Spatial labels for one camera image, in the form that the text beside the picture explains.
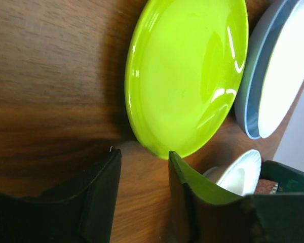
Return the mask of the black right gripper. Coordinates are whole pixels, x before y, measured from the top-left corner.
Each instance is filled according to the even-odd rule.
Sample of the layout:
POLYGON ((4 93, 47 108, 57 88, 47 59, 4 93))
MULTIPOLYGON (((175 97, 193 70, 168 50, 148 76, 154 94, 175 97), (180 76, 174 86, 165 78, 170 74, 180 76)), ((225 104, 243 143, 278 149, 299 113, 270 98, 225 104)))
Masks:
POLYGON ((255 194, 304 193, 304 172, 276 161, 261 164, 255 194))

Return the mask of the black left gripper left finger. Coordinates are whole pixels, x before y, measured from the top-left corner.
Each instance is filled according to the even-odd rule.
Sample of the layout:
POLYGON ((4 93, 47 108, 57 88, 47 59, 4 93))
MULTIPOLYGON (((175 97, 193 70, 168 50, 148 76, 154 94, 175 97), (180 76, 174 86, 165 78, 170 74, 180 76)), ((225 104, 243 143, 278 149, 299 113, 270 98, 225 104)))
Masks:
POLYGON ((122 154, 107 156, 39 197, 0 193, 0 242, 109 242, 122 154))

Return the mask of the lime green plate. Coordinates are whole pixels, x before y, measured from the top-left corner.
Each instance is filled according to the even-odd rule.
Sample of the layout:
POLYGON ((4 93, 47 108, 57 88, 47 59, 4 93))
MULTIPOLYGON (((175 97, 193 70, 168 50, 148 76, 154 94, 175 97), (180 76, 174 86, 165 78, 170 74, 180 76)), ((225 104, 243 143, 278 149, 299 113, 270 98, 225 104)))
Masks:
POLYGON ((203 147, 236 98, 248 39, 245 1, 148 1, 125 71, 126 110, 139 143, 161 159, 203 147))

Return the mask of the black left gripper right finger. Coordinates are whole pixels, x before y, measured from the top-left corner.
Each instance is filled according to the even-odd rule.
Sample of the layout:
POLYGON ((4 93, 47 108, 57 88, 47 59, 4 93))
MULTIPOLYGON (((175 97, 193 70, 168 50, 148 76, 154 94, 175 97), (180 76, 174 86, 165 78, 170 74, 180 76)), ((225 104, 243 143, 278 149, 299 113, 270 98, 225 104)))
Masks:
POLYGON ((178 242, 304 242, 304 193, 236 195, 169 152, 178 242))

